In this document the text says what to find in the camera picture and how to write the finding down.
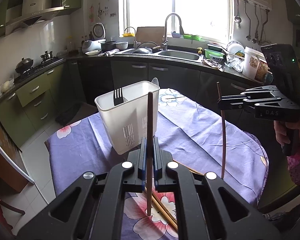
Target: wooden chopstick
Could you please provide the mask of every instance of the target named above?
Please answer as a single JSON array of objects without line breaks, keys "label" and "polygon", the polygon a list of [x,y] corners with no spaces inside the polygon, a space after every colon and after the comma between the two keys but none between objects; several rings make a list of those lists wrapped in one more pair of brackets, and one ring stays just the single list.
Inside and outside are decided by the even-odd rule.
[{"label": "wooden chopstick", "polygon": [[[147,191],[147,188],[145,187],[145,192],[148,196],[148,192],[152,192],[152,186],[151,186],[151,191]],[[170,214],[167,208],[162,204],[162,202],[158,199],[158,197],[154,193],[152,193],[151,195],[151,201],[154,204],[154,206],[161,212],[164,218],[174,227],[176,231],[178,231],[177,220]]]},{"label": "wooden chopstick", "polygon": [[146,148],[146,186],[147,192],[147,216],[151,215],[152,199],[152,168],[153,168],[153,94],[148,93],[148,120],[147,120],[147,148]]},{"label": "wooden chopstick", "polygon": [[[220,83],[217,82],[219,100],[221,100],[221,88]],[[222,121],[222,166],[221,166],[221,179],[225,176],[226,169],[226,120],[225,111],[221,110],[221,121]]]},{"label": "wooden chopstick", "polygon": [[174,162],[176,162],[176,163],[179,163],[179,164],[181,164],[181,165],[183,165],[183,166],[185,166],[189,171],[191,171],[192,173],[196,173],[196,174],[199,174],[199,175],[202,175],[202,176],[204,176],[204,174],[202,174],[201,172],[198,172],[198,171],[196,171],[196,170],[194,170],[194,169],[191,169],[190,167],[188,167],[188,166],[186,166],[186,165],[184,165],[184,164],[182,164],[182,163],[180,163],[180,162],[178,162],[178,161],[176,161],[176,160],[173,160]]}]

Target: cooking pot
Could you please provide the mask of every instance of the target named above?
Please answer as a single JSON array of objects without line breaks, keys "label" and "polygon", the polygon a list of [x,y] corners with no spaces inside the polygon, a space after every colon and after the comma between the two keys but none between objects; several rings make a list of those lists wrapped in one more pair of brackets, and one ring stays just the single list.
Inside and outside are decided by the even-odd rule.
[{"label": "cooking pot", "polygon": [[115,46],[116,41],[107,41],[104,43],[101,43],[101,50],[102,52],[110,51],[116,48]]},{"label": "cooking pot", "polygon": [[24,71],[27,71],[32,67],[33,59],[32,58],[22,58],[21,61],[16,66],[16,72],[22,74]]}]

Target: cutting board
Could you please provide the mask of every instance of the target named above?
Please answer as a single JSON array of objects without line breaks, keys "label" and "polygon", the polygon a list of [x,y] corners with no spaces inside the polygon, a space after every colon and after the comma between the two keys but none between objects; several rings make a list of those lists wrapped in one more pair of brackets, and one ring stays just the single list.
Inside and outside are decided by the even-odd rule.
[{"label": "cutting board", "polygon": [[160,45],[163,42],[164,27],[138,27],[136,38],[138,42],[152,41]]}]

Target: small faucet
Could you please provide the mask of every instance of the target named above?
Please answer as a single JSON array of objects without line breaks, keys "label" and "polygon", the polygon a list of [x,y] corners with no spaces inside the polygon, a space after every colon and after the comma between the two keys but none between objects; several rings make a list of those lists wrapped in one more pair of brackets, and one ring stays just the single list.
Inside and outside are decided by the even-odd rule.
[{"label": "small faucet", "polygon": [[133,47],[136,49],[136,48],[138,47],[138,44],[140,44],[140,42],[137,42],[137,32],[136,32],[136,29],[135,29],[134,27],[132,27],[132,26],[128,26],[128,27],[126,27],[126,28],[124,29],[123,32],[125,32],[126,29],[128,29],[128,28],[134,29],[134,43],[133,43]]},{"label": "small faucet", "polygon": [[179,28],[179,33],[181,35],[185,34],[185,32],[183,31],[183,28],[182,28],[182,23],[181,23],[181,18],[178,14],[176,13],[171,13],[169,14],[167,17],[166,17],[166,22],[164,23],[164,42],[161,43],[161,48],[164,49],[164,50],[167,50],[168,49],[168,39],[167,39],[167,24],[168,24],[168,19],[171,15],[175,15],[178,17],[179,19],[179,25],[180,25],[180,28]]}]

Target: green plastic bowl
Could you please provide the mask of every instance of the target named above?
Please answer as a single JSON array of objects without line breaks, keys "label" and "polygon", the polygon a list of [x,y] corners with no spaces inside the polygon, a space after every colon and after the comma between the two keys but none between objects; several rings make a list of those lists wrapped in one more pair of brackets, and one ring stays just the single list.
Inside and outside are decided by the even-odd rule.
[{"label": "green plastic bowl", "polygon": [[184,39],[187,39],[187,40],[194,40],[194,41],[200,41],[201,40],[201,36],[199,35],[186,35],[186,34],[183,34],[182,35]]},{"label": "green plastic bowl", "polygon": [[215,55],[215,56],[219,56],[219,57],[222,57],[222,58],[225,55],[222,52],[217,52],[217,51],[214,51],[214,50],[211,50],[211,49],[205,49],[204,51],[206,52],[206,58],[207,59],[211,59],[210,56],[209,56],[209,54],[212,54],[212,55]]}]

